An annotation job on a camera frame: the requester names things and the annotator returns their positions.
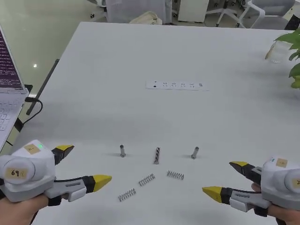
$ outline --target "number label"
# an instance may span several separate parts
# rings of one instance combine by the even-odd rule
[[[276,166],[286,168],[287,160],[282,158],[277,159]]]
[[[30,154],[36,154],[38,152],[40,152],[41,150],[35,146],[34,144],[29,144],[29,145],[26,145],[24,146],[24,148],[30,153]]]
[[[21,179],[27,177],[28,170],[26,168],[7,168],[5,172],[6,179]]]
[[[293,179],[292,186],[296,189],[299,189],[300,188],[300,178]]]

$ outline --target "power strip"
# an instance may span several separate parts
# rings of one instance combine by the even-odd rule
[[[146,88],[165,90],[205,90],[203,84],[198,82],[147,81]]]

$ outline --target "laptop screen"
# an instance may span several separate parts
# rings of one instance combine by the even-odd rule
[[[23,89],[4,36],[0,30],[0,89],[1,88]]]

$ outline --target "coil spring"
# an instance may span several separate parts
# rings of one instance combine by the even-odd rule
[[[154,164],[158,164],[160,148],[156,148]]]
[[[135,195],[135,194],[136,194],[136,191],[135,191],[135,189],[133,188],[133,189],[131,189],[131,190],[125,192],[124,194],[119,195],[118,198],[119,198],[120,202],[122,202],[122,201],[124,201],[125,199],[128,199],[130,196],[133,196],[133,195]]]
[[[167,176],[168,177],[174,177],[174,178],[177,178],[177,179],[180,179],[180,180],[183,180],[183,178],[184,178],[183,173],[173,172],[173,171],[170,171],[170,170],[167,172]]]
[[[155,178],[154,174],[150,174],[149,176],[145,177],[144,179],[139,181],[140,186],[144,186],[147,184],[149,181],[153,180]]]

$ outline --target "metal pin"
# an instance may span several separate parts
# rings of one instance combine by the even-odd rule
[[[199,151],[199,147],[196,147],[195,150],[194,150],[194,152],[193,152],[193,154],[191,155],[192,159],[195,159],[197,157],[198,151]]]
[[[124,145],[120,145],[120,150],[121,150],[121,154],[120,156],[123,158],[126,156],[125,151],[124,151]]]

